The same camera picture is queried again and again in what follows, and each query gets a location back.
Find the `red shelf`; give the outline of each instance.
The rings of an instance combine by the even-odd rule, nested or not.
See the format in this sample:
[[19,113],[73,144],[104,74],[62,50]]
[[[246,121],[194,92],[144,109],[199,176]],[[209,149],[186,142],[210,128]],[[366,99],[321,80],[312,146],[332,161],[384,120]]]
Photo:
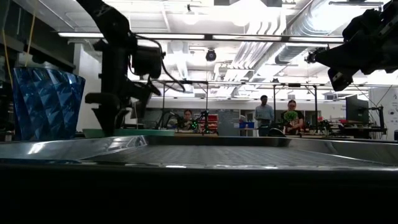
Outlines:
[[[194,118],[198,118],[199,116],[200,116],[200,114],[195,114]],[[217,131],[217,129],[218,129],[218,114],[209,114],[207,119],[208,119],[208,124],[209,124],[208,129],[212,130],[212,131]],[[200,123],[200,129],[204,130],[205,123],[206,123],[205,118],[201,119],[199,121],[199,123]]]

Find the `blue bin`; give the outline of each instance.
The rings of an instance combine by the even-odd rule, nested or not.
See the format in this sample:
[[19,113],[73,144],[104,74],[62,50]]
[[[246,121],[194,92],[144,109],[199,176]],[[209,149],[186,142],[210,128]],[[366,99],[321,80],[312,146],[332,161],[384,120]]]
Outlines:
[[240,122],[239,128],[254,128],[254,122]]
[[85,79],[47,68],[14,69],[16,139],[70,139],[76,133]]

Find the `person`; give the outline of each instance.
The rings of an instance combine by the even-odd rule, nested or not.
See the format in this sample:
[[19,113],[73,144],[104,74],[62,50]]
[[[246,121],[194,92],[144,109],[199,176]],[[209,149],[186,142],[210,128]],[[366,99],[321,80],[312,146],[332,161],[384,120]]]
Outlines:
[[267,136],[269,131],[269,125],[274,120],[274,109],[271,106],[267,105],[268,96],[262,95],[261,105],[256,107],[254,112],[254,119],[258,121],[259,128],[259,136],[264,137]]
[[304,115],[301,111],[296,110],[296,101],[290,100],[287,103],[287,111],[284,111],[280,118],[284,123],[289,125],[286,127],[285,134],[297,134],[304,124]]
[[192,110],[186,109],[184,111],[183,124],[181,124],[180,130],[187,131],[192,128],[191,125],[192,125]]

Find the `woman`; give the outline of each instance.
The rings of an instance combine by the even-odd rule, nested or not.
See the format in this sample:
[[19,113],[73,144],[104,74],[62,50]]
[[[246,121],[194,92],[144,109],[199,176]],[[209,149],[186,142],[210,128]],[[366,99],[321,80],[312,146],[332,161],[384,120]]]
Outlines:
[[280,118],[284,123],[289,123],[290,125],[286,127],[285,134],[297,134],[304,124],[304,115],[301,111],[296,109],[296,101],[290,100],[287,103],[287,111],[284,111]]
[[184,111],[184,120],[183,124],[180,125],[180,130],[187,131],[192,129],[196,129],[192,127],[192,110],[186,109]]

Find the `perforated metal surface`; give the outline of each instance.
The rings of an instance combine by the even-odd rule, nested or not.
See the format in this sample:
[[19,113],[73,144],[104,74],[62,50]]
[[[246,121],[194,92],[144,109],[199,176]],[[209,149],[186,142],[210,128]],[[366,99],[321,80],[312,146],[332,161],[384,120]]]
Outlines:
[[91,161],[131,164],[198,164],[254,166],[380,166],[373,162],[279,147],[144,146]]

